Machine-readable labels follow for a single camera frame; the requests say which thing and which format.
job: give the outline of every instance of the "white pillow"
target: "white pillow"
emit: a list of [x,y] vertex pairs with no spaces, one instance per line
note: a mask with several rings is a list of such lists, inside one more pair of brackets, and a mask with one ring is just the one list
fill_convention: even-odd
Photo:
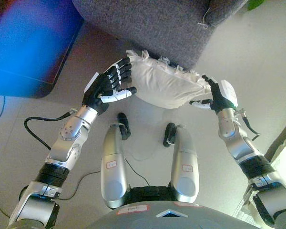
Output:
[[180,66],[168,65],[167,58],[155,60],[146,50],[139,56],[132,50],[126,51],[132,64],[132,82],[138,98],[158,107],[178,108],[194,97],[209,94],[209,84],[195,72],[183,71]]

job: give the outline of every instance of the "black connector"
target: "black connector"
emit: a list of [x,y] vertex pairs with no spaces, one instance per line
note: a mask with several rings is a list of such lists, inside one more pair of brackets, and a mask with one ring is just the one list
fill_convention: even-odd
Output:
[[42,182],[48,185],[56,187],[62,187],[64,181],[69,174],[67,168],[63,168],[57,165],[44,164],[35,181]]
[[239,166],[248,179],[275,171],[263,155],[254,156]]

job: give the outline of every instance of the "gray fabric couch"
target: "gray fabric couch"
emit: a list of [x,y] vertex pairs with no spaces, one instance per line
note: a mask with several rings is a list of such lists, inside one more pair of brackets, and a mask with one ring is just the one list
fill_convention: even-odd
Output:
[[215,27],[247,0],[72,0],[82,17],[186,69],[195,67]]

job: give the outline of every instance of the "label sticker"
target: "label sticker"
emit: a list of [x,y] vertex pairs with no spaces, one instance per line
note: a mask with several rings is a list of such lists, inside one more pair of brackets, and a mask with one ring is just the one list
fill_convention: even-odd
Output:
[[182,165],[182,171],[192,173],[193,167],[190,165]]
[[110,161],[110,162],[107,162],[106,164],[106,168],[113,168],[113,167],[116,167],[116,161]]
[[122,208],[116,214],[117,215],[130,214],[130,213],[143,212],[143,211],[148,211],[148,210],[149,210],[149,205],[137,205],[137,206],[131,206],[127,208]]
[[174,204],[180,207],[199,207],[199,204],[192,204],[186,202],[174,202]]

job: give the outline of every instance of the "silver robot leg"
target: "silver robot leg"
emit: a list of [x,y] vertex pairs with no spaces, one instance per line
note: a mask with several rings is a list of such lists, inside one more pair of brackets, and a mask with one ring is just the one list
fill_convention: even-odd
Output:
[[175,133],[170,185],[181,202],[193,203],[199,192],[197,153],[190,133],[182,126]]
[[122,206],[129,192],[120,125],[110,126],[103,143],[101,190],[102,198],[110,208]]

